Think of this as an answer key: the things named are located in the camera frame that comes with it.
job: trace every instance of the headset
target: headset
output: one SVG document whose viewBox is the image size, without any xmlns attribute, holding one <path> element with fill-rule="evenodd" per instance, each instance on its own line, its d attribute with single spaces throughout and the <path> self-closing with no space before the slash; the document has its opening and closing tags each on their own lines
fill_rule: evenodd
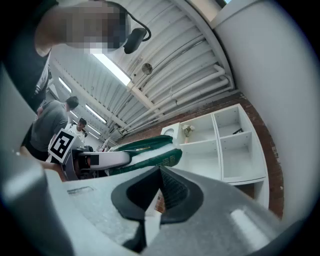
<svg viewBox="0 0 320 256">
<path fill-rule="evenodd" d="M 119 3 L 113 2 L 113 1 L 104 1 L 105 3 L 112 4 L 114 6 L 117 6 L 120 9 L 120 14 L 124 14 L 124 17 L 121 17 L 121 19 L 125 19 L 125 24 L 120 24 L 120 30 L 125 30 L 125 27 L 128 26 L 128 15 L 133 19 L 136 23 L 141 25 L 142 27 L 135 28 L 130 34 L 126 34 L 126 42 L 124 44 L 124 52 L 126 54 L 132 54 L 135 50 L 138 49 L 139 45 L 141 42 L 148 41 L 151 38 L 151 31 L 150 29 L 144 25 L 141 21 L 137 20 L 126 8 L 124 8 L 122 5 Z M 119 45 L 115 47 L 115 49 L 120 48 L 123 43 L 123 40 L 120 39 Z"/>
</svg>

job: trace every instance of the gray shirt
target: gray shirt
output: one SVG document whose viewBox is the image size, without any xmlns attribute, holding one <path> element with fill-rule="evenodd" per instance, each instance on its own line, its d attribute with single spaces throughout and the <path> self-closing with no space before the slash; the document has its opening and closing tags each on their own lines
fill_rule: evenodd
<svg viewBox="0 0 320 256">
<path fill-rule="evenodd" d="M 31 131 L 31 145 L 39 151 L 48 151 L 50 140 L 58 134 L 68 123 L 68 116 L 64 103 L 52 100 L 43 104 L 43 112 L 34 121 Z"/>
</svg>

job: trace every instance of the ceiling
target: ceiling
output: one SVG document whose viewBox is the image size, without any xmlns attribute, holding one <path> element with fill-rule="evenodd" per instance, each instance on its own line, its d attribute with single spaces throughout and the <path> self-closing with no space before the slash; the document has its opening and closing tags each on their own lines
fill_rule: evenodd
<svg viewBox="0 0 320 256">
<path fill-rule="evenodd" d="M 66 0 L 63 3 L 76 2 L 82 1 Z M 84 118 L 90 126 L 99 131 L 101 135 L 96 133 L 95 135 L 102 141 L 115 130 L 126 133 L 126 130 L 136 128 L 137 124 L 166 118 L 169 114 L 174 115 L 175 111 L 186 104 L 199 101 L 199 98 L 205 95 L 172 109 L 168 109 L 168 104 L 164 104 L 153 110 L 155 105 L 197 81 L 203 81 L 197 87 L 199 91 L 226 78 L 203 80 L 217 72 L 214 64 L 224 68 L 229 81 L 231 79 L 228 62 L 217 39 L 187 2 L 169 0 L 115 0 L 115 2 L 123 5 L 136 19 L 147 25 L 152 33 L 151 39 L 142 42 L 132 54 L 125 54 L 123 48 L 109 54 L 105 52 L 109 59 L 130 76 L 130 85 L 124 86 L 99 60 L 83 49 L 58 45 L 52 49 L 50 57 L 53 84 L 59 100 L 64 101 L 70 95 L 78 96 L 79 106 L 74 110 L 75 114 L 78 119 Z M 137 23 L 131 21 L 131 29 L 138 27 Z M 153 67 L 149 75 L 142 71 L 142 65 L 145 63 Z M 59 82 L 59 77 L 72 89 L 72 94 Z M 194 93 L 194 90 L 190 90 L 175 101 L 190 97 Z M 94 109 L 107 123 L 102 123 L 89 112 L 85 104 Z M 147 121 L 150 115 L 158 112 L 161 113 Z M 113 134 L 116 137 L 120 136 L 117 132 Z"/>
</svg>

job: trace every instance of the fluorescent light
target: fluorescent light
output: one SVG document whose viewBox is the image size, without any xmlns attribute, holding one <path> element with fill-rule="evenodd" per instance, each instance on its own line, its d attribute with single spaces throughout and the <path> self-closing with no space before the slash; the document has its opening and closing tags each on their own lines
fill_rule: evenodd
<svg viewBox="0 0 320 256">
<path fill-rule="evenodd" d="M 100 115 L 98 115 L 91 107 L 89 107 L 87 104 L 85 104 L 85 107 L 90 110 L 97 118 L 99 118 L 104 124 L 107 122 L 104 120 Z"/>
<path fill-rule="evenodd" d="M 116 64 L 114 64 L 106 55 L 103 53 L 93 53 L 103 65 L 106 66 L 108 70 L 110 70 L 125 86 L 129 84 L 131 81 L 130 77 L 127 76 Z"/>
<path fill-rule="evenodd" d="M 59 81 L 70 93 L 72 93 L 72 90 L 70 89 L 70 87 L 66 85 L 66 83 L 61 79 L 61 77 L 59 77 Z"/>
<path fill-rule="evenodd" d="M 72 114 L 72 115 L 74 115 L 76 118 L 78 118 L 78 117 L 77 117 L 77 115 L 76 115 L 75 113 L 73 113 L 72 111 L 70 111 L 70 112 L 71 112 L 71 114 Z"/>
<path fill-rule="evenodd" d="M 92 130 L 94 130 L 97 134 L 101 135 L 100 132 L 98 132 L 97 130 L 93 129 L 89 124 L 87 126 L 90 127 Z"/>
<path fill-rule="evenodd" d="M 99 140 L 99 138 L 98 138 L 97 136 L 93 135 L 90 131 L 89 131 L 89 133 L 90 133 L 93 137 L 96 137 L 96 138 Z"/>
</svg>

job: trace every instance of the ceiling light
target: ceiling light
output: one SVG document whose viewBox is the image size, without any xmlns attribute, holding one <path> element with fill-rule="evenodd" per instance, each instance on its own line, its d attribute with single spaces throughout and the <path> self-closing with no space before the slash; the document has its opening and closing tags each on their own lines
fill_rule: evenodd
<svg viewBox="0 0 320 256">
<path fill-rule="evenodd" d="M 91 107 L 89 107 L 87 104 L 85 104 L 85 107 L 90 110 L 97 118 L 99 118 L 104 124 L 107 122 L 104 120 L 100 115 L 98 115 Z"/>
<path fill-rule="evenodd" d="M 70 89 L 70 87 L 66 85 L 66 83 L 61 79 L 61 77 L 59 77 L 59 81 L 70 93 L 72 93 L 72 90 Z"/>
<path fill-rule="evenodd" d="M 89 124 L 87 126 L 90 127 L 92 130 L 94 130 L 97 134 L 101 135 L 100 132 L 98 132 L 97 130 L 93 129 Z"/>
<path fill-rule="evenodd" d="M 93 137 L 96 137 L 96 138 L 99 140 L 99 138 L 98 138 L 97 136 L 93 135 L 90 131 L 89 131 L 89 133 L 90 133 Z"/>
<path fill-rule="evenodd" d="M 75 113 L 73 113 L 72 111 L 70 111 L 70 112 L 71 112 L 71 114 L 72 114 L 72 115 L 74 115 L 76 118 L 78 118 L 78 117 L 77 117 L 77 115 L 76 115 Z"/>
<path fill-rule="evenodd" d="M 108 70 L 110 70 L 125 86 L 129 84 L 131 81 L 130 77 L 127 76 L 116 64 L 114 64 L 106 55 L 103 53 L 93 53 L 103 65 L 106 66 Z"/>
</svg>

